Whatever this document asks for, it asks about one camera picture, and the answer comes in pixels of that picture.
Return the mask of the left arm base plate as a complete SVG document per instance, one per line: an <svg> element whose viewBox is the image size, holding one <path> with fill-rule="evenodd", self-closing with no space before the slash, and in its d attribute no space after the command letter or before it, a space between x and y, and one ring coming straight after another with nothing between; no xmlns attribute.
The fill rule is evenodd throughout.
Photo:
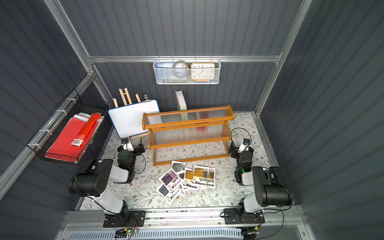
<svg viewBox="0 0 384 240"><path fill-rule="evenodd" d="M105 214L104 228L133 228L142 227L145 221L145 211L122 212L120 214Z"/></svg>

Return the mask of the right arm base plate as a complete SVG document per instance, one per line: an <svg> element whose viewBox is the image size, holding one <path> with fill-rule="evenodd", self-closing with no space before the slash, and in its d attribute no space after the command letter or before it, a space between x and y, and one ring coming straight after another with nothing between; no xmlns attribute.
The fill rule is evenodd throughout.
<svg viewBox="0 0 384 240"><path fill-rule="evenodd" d="M227 225L237 224L256 224L265 223L264 216L257 213L242 212L237 208L226 208L220 213L220 217L225 220Z"/></svg>

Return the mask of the yellow coffee bag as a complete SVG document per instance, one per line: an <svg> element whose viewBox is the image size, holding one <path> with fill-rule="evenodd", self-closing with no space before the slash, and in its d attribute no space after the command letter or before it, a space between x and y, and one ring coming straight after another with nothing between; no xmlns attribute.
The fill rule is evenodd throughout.
<svg viewBox="0 0 384 240"><path fill-rule="evenodd" d="M216 169L195 165L192 185L197 186L199 188L215 189Z"/></svg>
<svg viewBox="0 0 384 240"><path fill-rule="evenodd" d="M194 179L194 171L189 168L185 168L184 172L184 180L183 180L183 188L185 191L198 191L199 187L193 184Z"/></svg>

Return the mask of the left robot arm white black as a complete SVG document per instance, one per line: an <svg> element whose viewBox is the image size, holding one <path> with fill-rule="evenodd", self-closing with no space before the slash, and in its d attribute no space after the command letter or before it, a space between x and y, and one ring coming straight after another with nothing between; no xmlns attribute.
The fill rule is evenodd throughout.
<svg viewBox="0 0 384 240"><path fill-rule="evenodd" d="M108 181L117 184L130 184L136 172L137 156L143 156L142 143L130 151L127 147L118 148L118 165L112 159L88 159L82 161L69 183L69 192L94 201L105 213L106 227L117 227L136 221L128 210L128 205L119 199L108 187Z"/></svg>

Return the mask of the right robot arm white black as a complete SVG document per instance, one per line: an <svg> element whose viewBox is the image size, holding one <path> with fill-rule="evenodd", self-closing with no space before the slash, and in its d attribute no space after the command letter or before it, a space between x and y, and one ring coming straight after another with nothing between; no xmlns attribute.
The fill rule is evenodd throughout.
<svg viewBox="0 0 384 240"><path fill-rule="evenodd" d="M259 214L264 210L278 212L277 208L291 207L293 196L279 167L253 166L254 149L251 140L243 139L239 147L231 141L228 153L236 160L235 181L241 186L253 187L254 192L241 199L240 216Z"/></svg>

